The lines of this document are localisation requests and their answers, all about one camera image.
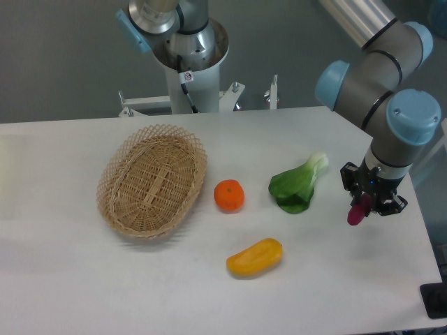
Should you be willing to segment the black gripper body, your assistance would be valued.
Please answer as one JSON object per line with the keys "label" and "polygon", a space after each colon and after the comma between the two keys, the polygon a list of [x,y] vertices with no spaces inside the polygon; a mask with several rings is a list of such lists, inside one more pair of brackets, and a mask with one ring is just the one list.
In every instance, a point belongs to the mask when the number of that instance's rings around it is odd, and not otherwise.
{"label": "black gripper body", "polygon": [[346,191],[362,191],[376,198],[376,210],[381,216],[401,213],[408,202],[397,194],[397,187],[403,178],[385,179],[379,176],[383,169],[368,168],[366,162],[358,167],[348,162],[341,170],[343,187]]}

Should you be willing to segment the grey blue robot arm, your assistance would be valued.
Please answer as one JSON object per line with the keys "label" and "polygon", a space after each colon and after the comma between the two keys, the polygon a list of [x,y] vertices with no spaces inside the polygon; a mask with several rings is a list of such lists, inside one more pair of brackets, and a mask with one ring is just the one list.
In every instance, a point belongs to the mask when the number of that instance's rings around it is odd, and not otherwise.
{"label": "grey blue robot arm", "polygon": [[315,87],[320,102],[372,138],[362,163],[340,171],[352,198],[347,221],[357,225],[372,212],[388,216],[406,207],[397,188],[432,139],[441,108],[430,94],[399,85],[429,57],[433,38],[422,24],[400,22],[382,1],[322,5],[365,53],[356,66],[330,64]]}

